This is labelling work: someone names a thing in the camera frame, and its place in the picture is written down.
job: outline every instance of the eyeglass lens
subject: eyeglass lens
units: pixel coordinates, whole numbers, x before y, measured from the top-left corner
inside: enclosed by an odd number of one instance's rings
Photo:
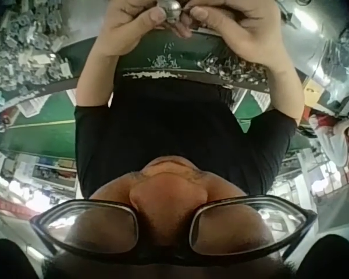
[[[120,207],[72,208],[44,227],[58,241],[95,253],[128,252],[138,240],[134,214]]]
[[[295,209],[269,202],[214,206],[194,219],[190,245],[202,255],[246,253],[286,239],[304,222]]]

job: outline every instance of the fingernail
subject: fingernail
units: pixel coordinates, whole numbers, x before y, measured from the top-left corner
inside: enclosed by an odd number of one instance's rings
[[[193,7],[190,10],[190,14],[195,17],[197,20],[205,20],[208,17],[208,11],[206,9],[200,8],[200,7]]]
[[[156,7],[151,11],[150,18],[153,22],[162,23],[167,18],[167,14],[162,8]]]

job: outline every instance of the black-framed glasses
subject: black-framed glasses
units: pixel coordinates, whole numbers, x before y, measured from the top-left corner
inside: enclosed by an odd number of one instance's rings
[[[176,245],[160,246],[131,206],[72,200],[33,219],[47,248],[102,262],[217,266],[281,253],[285,260],[312,227],[316,213],[270,195],[210,202],[181,228]]]

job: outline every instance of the factory floor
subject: factory floor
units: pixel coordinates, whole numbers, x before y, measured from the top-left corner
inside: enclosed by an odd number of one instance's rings
[[[53,94],[40,114],[25,118],[21,113],[13,126],[0,133],[0,149],[32,155],[74,158],[74,105],[67,93]],[[250,119],[261,113],[253,96],[247,94],[235,114],[237,119]],[[249,122],[241,121],[244,131]],[[297,135],[291,149],[308,147],[308,140]]]

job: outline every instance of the shelf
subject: shelf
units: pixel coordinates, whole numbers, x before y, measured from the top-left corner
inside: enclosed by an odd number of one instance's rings
[[[38,164],[38,163],[36,163],[35,165],[39,167],[47,167],[49,169],[54,169],[54,170],[66,170],[66,171],[71,171],[73,173],[76,172],[76,169],[68,169],[66,167],[56,167],[56,166],[50,166],[48,164]]]
[[[38,182],[41,182],[41,183],[46,183],[46,184],[53,185],[53,186],[56,186],[56,187],[59,187],[59,188],[62,188],[62,189],[69,189],[69,190],[75,191],[74,187],[70,187],[70,186],[67,186],[67,185],[54,183],[54,182],[51,182],[51,181],[48,181],[48,180],[44,180],[44,179],[41,179],[41,178],[37,178],[37,177],[33,177],[33,176],[32,176],[32,178],[34,180],[37,180]]]

